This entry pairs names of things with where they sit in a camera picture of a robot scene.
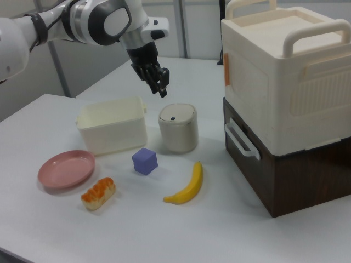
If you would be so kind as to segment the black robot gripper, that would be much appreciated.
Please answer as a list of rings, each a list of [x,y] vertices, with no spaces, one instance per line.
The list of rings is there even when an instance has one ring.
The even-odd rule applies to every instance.
[[[155,42],[137,49],[127,49],[127,53],[139,78],[147,83],[153,94],[158,92],[164,98],[167,95],[170,74],[169,69],[159,67]]]

